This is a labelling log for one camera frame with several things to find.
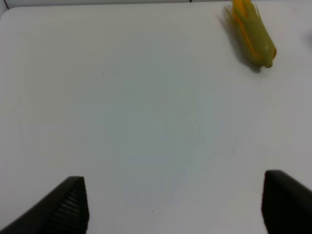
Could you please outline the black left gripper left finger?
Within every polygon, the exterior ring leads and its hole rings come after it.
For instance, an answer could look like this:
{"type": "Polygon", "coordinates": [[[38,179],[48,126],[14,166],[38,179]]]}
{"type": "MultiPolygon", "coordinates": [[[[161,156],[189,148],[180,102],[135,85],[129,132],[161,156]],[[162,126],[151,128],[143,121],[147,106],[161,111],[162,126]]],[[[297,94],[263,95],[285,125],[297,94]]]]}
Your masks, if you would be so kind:
{"type": "Polygon", "coordinates": [[[88,230],[89,218],[84,177],[70,176],[0,232],[2,234],[85,234],[88,230]]]}

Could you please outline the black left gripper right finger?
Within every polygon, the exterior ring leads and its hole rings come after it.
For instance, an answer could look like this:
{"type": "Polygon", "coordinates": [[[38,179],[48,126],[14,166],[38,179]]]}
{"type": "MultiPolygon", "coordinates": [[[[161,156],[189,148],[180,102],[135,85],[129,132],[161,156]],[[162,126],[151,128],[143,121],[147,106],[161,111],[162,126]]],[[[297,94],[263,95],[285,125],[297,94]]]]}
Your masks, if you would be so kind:
{"type": "Polygon", "coordinates": [[[310,234],[312,191],[281,170],[267,170],[261,212],[269,234],[310,234]]]}

